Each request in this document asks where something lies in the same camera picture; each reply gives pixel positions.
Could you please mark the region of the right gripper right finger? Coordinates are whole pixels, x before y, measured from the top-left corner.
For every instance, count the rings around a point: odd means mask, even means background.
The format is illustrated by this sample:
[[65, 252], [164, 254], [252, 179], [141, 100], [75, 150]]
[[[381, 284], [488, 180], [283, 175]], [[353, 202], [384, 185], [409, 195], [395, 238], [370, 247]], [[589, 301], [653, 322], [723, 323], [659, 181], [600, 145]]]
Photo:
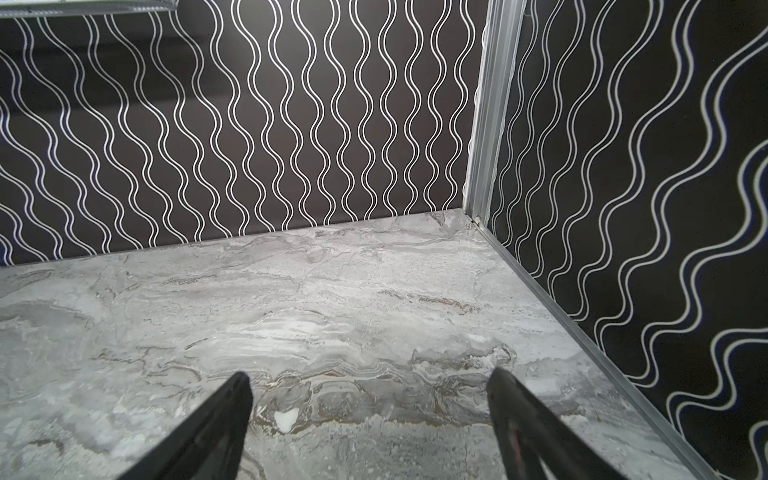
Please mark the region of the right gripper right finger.
[[622, 479], [512, 373], [486, 384], [490, 418], [508, 479]]

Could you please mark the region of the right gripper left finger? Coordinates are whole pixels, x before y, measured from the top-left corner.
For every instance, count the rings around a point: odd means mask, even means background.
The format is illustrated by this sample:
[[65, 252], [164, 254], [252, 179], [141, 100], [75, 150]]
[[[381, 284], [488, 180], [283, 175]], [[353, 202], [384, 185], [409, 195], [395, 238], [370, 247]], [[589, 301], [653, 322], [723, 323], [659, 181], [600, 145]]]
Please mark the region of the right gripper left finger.
[[252, 412], [248, 375], [234, 373], [122, 479], [234, 479]]

